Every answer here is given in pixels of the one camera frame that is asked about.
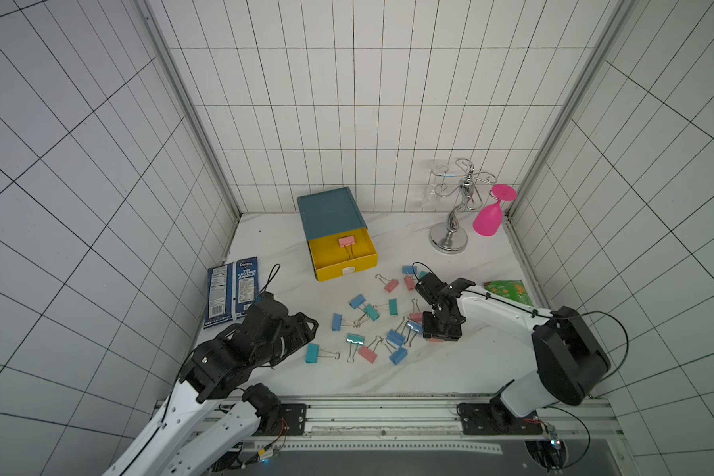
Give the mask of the yellow top drawer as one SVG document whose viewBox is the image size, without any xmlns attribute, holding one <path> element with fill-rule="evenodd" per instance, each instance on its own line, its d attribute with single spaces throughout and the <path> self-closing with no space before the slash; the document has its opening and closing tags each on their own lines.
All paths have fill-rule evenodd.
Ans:
<svg viewBox="0 0 714 476">
<path fill-rule="evenodd" d="M 339 247 L 338 239 L 353 235 L 355 259 L 349 260 L 347 253 Z M 367 228 L 323 237 L 307 242 L 315 277 L 319 282 L 326 282 L 354 273 L 376 268 L 379 254 Z"/>
</svg>

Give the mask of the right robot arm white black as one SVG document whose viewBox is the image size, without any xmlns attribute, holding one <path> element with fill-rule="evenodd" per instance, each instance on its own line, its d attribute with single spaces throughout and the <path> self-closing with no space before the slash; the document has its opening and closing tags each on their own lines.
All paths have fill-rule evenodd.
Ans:
<svg viewBox="0 0 714 476">
<path fill-rule="evenodd" d="M 523 420 L 555 403 L 580 405 L 611 370 L 611 362 L 583 317 L 570 307 L 557 311 L 525 307 L 474 282 L 448 284 L 434 273 L 420 277 L 416 291 L 430 305 L 422 314 L 426 339 L 458 341 L 466 321 L 481 321 L 524 343 L 535 369 L 506 383 L 488 404 L 457 406 L 478 434 L 514 434 Z"/>
</svg>

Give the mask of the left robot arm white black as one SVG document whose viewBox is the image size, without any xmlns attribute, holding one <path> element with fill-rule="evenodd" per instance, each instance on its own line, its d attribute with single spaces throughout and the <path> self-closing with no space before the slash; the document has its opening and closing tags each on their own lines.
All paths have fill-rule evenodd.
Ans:
<svg viewBox="0 0 714 476">
<path fill-rule="evenodd" d="M 279 397 L 247 382 L 255 369 L 277 366 L 311 344 L 318 328 L 263 293 L 241 323 L 190 353 L 163 406 L 108 474 L 198 475 L 250 436 L 284 432 Z"/>
</svg>

